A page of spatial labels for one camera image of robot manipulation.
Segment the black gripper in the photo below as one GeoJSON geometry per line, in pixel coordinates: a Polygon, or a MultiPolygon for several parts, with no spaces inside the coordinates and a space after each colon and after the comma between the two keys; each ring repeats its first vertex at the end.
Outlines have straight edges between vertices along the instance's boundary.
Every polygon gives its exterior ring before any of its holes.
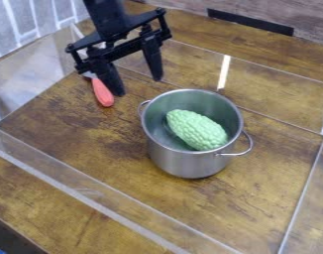
{"type": "Polygon", "coordinates": [[[161,47],[173,38],[167,11],[157,8],[138,15],[126,13],[122,0],[82,0],[95,31],[67,46],[79,73],[91,71],[115,96],[126,94],[114,61],[143,52],[153,79],[163,77],[161,47]]]}

